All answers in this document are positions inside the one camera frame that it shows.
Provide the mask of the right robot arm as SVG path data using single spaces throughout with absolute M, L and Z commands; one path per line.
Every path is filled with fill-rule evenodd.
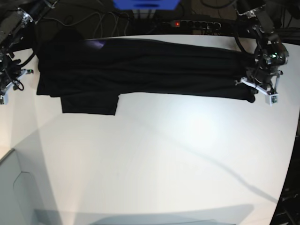
M 25 35 L 25 29 L 36 25 L 58 2 L 56 0 L 2 0 L 0 2 L 0 97 L 6 92 L 24 90 L 21 76 L 33 71 L 24 67 L 36 55 L 40 44 L 36 46 L 29 58 L 21 63 L 14 60 L 13 47 Z

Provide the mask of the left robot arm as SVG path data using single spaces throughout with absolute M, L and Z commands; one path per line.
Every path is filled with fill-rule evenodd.
M 242 47 L 238 34 L 235 40 L 243 53 L 254 60 L 254 65 L 246 68 L 246 76 L 237 84 L 243 83 L 264 94 L 271 102 L 277 101 L 277 87 L 283 72 L 280 66 L 288 62 L 289 52 L 283 45 L 275 26 L 265 9 L 263 0 L 236 0 L 234 8 L 237 12 L 236 27 L 244 25 L 245 29 L 256 41 L 253 53 Z

